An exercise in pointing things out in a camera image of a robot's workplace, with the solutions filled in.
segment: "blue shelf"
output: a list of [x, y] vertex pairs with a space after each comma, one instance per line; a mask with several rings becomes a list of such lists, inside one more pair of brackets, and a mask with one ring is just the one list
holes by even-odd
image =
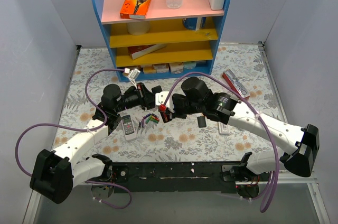
[[[92, 1], [92, 4], [93, 4], [93, 9], [94, 9], [96, 19], [98, 21], [102, 35], [103, 35], [104, 40], [105, 40], [105, 44], [108, 48], [109, 55], [111, 57], [114, 68], [116, 68], [116, 48], [111, 49], [110, 45], [109, 45], [111, 25], [110, 24], [103, 25], [102, 21], [101, 21], [103, 6], [104, 6], [104, 0], [91, 0], [91, 1]], [[143, 72], [142, 72], [139, 75], [139, 77], [137, 78], [137, 80], [177, 78], [177, 77], [180, 77], [180, 76], [184, 75], [185, 73], [191, 72], [191, 71], [198, 71], [198, 72], [204, 72], [204, 73], [207, 73], [207, 74], [211, 74], [213, 64], [214, 64], [216, 54], [217, 54], [217, 49], [218, 49], [218, 46], [219, 46], [219, 43], [220, 43], [220, 40], [221, 40], [222, 30], [223, 30], [224, 23], [225, 23], [226, 18], [227, 18], [227, 13], [228, 13], [230, 1], [231, 0], [224, 0], [224, 6], [223, 6], [224, 15], [223, 16], [213, 16], [212, 17], [213, 22], [215, 24], [217, 34], [218, 34], [218, 40], [209, 41], [210, 49], [211, 49], [212, 54], [213, 54], [213, 60], [207, 61], [207, 63], [204, 66], [199, 66], [199, 67], [196, 67], [192, 70], [184, 70], [184, 72], [180, 73], [180, 74], [171, 74], [171, 73], [143, 74]], [[128, 79], [126, 77], [124, 77], [122, 75], [122, 73], [117, 73], [117, 77], [118, 77], [119, 81], [121, 81], [121, 82], [128, 81]]]
[[[146, 74], [144, 74], [143, 72], [141, 72], [139, 74], [139, 76], [137, 77], [137, 81], [179, 78], [179, 77], [183, 76], [184, 74], [186, 74], [188, 72], [204, 72], [204, 73], [209, 74], [209, 70], [210, 70], [210, 65], [208, 63], [206, 63], [204, 65], [197, 66], [193, 69], [185, 69], [182, 73], [178, 73], [178, 74], [173, 74], [173, 73], [170, 73], [170, 72], [146, 73]], [[127, 77], [123, 76], [122, 72], [118, 72], [118, 74], [121, 77], [121, 80], [120, 80], [121, 82], [128, 82], [129, 81], [127, 79]]]

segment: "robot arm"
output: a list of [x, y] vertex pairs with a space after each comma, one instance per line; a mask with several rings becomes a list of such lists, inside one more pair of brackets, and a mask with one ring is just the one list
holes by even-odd
[[[103, 114], [96, 110], [93, 120], [86, 127], [88, 132], [75, 135], [51, 152], [41, 151], [35, 162], [30, 187], [55, 203], [61, 203], [74, 186], [88, 179], [108, 181], [115, 178], [115, 172], [119, 169], [113, 167], [116, 165], [108, 157], [95, 154], [83, 162], [79, 163], [79, 160], [116, 129], [121, 120], [118, 112], [138, 105], [144, 110], [157, 105], [164, 123], [174, 118], [185, 119], [189, 114], [203, 113], [212, 121], [236, 126], [268, 139], [261, 123], [246, 104], [231, 98], [227, 93], [213, 93], [203, 80], [196, 77], [186, 79], [181, 88], [185, 95], [173, 94], [164, 106], [168, 92], [163, 92], [160, 86], [150, 92], [144, 84], [138, 83], [124, 95], [117, 85], [106, 86], [98, 105], [108, 117], [105, 126], [90, 131], [104, 121]], [[318, 129], [312, 125], [305, 128], [289, 125], [265, 114], [261, 116], [280, 147], [279, 160], [284, 168], [299, 176], [310, 176], [319, 149]], [[244, 155], [239, 164], [232, 165], [228, 170], [223, 168], [222, 173], [225, 181], [245, 181], [273, 171], [274, 168], [275, 157], [272, 151], [259, 154], [250, 152]]]
[[[186, 118], [188, 114], [203, 113], [215, 122], [245, 129], [266, 140], [268, 135], [262, 124], [249, 107], [227, 93], [213, 93], [196, 77], [186, 79], [181, 88], [185, 95], [173, 94], [166, 106], [163, 105], [168, 92], [156, 95], [156, 105], [159, 106], [163, 122], [173, 118]], [[309, 177], [319, 150], [318, 128], [307, 125], [305, 128], [290, 125], [269, 117], [260, 115], [273, 135], [276, 145], [281, 149], [279, 160], [281, 166], [288, 171], [303, 177]], [[273, 151], [244, 155], [241, 165], [229, 170], [234, 180], [250, 179], [251, 177], [270, 172], [275, 169]]]
[[78, 133], [63, 145], [52, 151], [41, 151], [35, 161], [30, 188], [51, 199], [63, 202], [72, 188], [88, 179], [107, 181], [112, 176], [112, 161], [103, 155], [95, 154], [83, 162], [79, 160], [95, 144], [107, 137], [121, 121], [118, 112], [140, 105], [144, 110], [155, 108], [155, 94], [161, 92], [160, 86], [150, 92], [143, 83], [138, 83], [121, 94], [120, 88], [110, 84], [104, 88], [99, 107], [106, 113], [106, 124], [95, 131], [104, 121], [103, 114], [96, 110], [93, 120], [85, 127], [86, 133]]

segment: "table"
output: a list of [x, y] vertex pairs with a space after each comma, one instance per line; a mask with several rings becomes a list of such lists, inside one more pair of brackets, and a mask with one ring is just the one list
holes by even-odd
[[[60, 124], [76, 128], [86, 126], [95, 113], [95, 108], [85, 97], [85, 83], [95, 71], [111, 67], [112, 62], [106, 49], [81, 49]], [[274, 118], [281, 118], [256, 45], [220, 46], [212, 75], [224, 81], [221, 75], [226, 68], [230, 68], [250, 91], [250, 102], [256, 109]], [[152, 80], [143, 83], [149, 90], [157, 85], [161, 85], [163, 90], [169, 90], [175, 80]], [[203, 80], [212, 91], [224, 91], [212, 80]], [[118, 84], [122, 93], [131, 86], [131, 83], [118, 82], [115, 72], [103, 72], [90, 83], [90, 97], [96, 103], [100, 102], [103, 88], [110, 83]], [[182, 92], [179, 86], [175, 92]], [[121, 116], [130, 114], [137, 128], [139, 120], [148, 113], [136, 107], [121, 112]], [[238, 161], [245, 152], [260, 152], [271, 148], [268, 141], [235, 127], [230, 128], [228, 136], [219, 135], [217, 123], [209, 120], [206, 128], [198, 128], [198, 116], [200, 114], [188, 116], [185, 120], [175, 119], [166, 124], [150, 122], [138, 132], [138, 139], [131, 142], [124, 139], [120, 124], [83, 158], [100, 153], [111, 158], [113, 162]], [[53, 147], [60, 146], [75, 134], [76, 132], [58, 129]]]

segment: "red book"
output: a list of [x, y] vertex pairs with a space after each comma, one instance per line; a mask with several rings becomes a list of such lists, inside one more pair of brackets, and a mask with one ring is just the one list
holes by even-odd
[[154, 45], [139, 45], [129, 46], [128, 52], [132, 59], [137, 59], [151, 52], [157, 51], [160, 48], [165, 47], [165, 44], [154, 44]]

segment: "white remote control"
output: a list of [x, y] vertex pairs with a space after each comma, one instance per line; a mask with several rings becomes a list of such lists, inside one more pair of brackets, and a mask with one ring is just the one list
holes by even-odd
[[221, 122], [218, 122], [218, 132], [220, 135], [229, 135], [230, 134], [229, 126]]
[[127, 141], [132, 141], [137, 138], [137, 134], [133, 125], [133, 121], [130, 115], [123, 116], [121, 118], [123, 132]]

